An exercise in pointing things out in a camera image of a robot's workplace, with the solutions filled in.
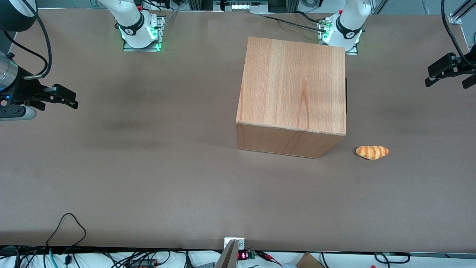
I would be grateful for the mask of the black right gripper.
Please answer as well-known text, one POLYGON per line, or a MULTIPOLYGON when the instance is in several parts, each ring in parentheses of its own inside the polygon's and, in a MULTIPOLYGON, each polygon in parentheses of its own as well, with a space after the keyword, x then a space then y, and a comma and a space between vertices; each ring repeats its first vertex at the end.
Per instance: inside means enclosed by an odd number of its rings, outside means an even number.
POLYGON ((31 75, 31 73, 19 67, 13 83, 6 87, 6 89, 1 87, 1 101, 7 101, 8 105, 31 106, 39 111, 45 111, 45 102, 59 103, 73 109, 78 109, 78 102, 75 101, 75 92, 60 84, 46 87, 42 85, 39 80, 24 80, 23 77, 28 75, 31 75), (46 96, 46 93, 53 99, 43 98, 46 96))

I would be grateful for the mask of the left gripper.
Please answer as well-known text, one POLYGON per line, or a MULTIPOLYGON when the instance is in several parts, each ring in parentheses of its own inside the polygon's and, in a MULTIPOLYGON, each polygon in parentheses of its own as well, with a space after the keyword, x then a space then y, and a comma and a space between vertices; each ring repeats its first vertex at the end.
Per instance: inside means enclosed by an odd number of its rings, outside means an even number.
POLYGON ((428 78, 425 79, 425 86, 430 87, 436 82, 463 74, 472 74, 470 77, 463 80, 463 88, 468 89, 476 85, 476 53, 469 52, 464 55, 466 61, 462 57, 457 57, 455 53, 447 53, 439 60, 428 66, 428 78))

